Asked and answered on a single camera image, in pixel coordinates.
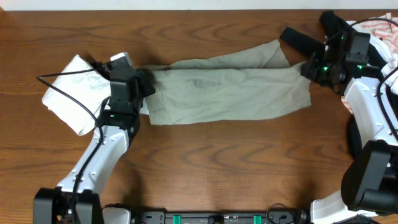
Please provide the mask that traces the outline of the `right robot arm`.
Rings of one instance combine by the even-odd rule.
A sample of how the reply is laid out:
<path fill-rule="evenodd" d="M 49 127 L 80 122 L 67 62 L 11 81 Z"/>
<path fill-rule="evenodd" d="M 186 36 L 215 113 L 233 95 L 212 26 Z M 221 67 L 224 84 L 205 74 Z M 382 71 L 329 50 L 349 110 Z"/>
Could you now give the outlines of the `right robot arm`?
<path fill-rule="evenodd" d="M 311 223 L 372 223 L 397 213 L 397 117 L 384 77 L 361 52 L 319 60 L 312 54 L 301 74 L 343 96 L 354 116 L 356 155 L 340 189 L 315 200 Z"/>

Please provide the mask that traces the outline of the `khaki green shorts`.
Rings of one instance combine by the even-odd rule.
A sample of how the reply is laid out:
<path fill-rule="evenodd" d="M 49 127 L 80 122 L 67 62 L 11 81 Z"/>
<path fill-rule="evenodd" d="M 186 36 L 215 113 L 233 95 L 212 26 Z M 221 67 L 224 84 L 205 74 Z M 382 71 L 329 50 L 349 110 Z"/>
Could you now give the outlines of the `khaki green shorts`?
<path fill-rule="evenodd" d="M 274 119 L 309 107 L 309 80 L 290 65 L 278 40 L 171 65 L 147 65 L 155 93 L 141 114 L 153 125 Z"/>

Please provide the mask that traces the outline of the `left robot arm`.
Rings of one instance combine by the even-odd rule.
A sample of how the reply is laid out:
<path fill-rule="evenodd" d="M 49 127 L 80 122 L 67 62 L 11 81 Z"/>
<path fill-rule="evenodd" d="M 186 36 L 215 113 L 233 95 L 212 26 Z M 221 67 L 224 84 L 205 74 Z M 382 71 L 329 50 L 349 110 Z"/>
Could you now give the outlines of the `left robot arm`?
<path fill-rule="evenodd" d="M 153 76 L 132 68 L 109 71 L 111 94 L 94 118 L 93 138 L 69 176 L 34 197 L 34 223 L 106 223 L 100 195 L 139 130 L 143 99 L 155 93 Z"/>

